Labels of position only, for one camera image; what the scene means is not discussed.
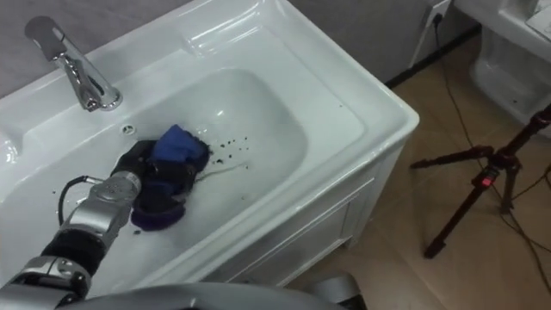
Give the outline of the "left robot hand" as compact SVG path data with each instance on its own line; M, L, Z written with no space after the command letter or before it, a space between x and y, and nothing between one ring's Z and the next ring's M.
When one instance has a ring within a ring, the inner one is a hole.
M122 154L111 175L119 172L133 173L140 181L140 191L133 207L144 216L183 216L185 200L176 196L188 193L198 173L187 162L177 162L153 157L156 140L139 140Z

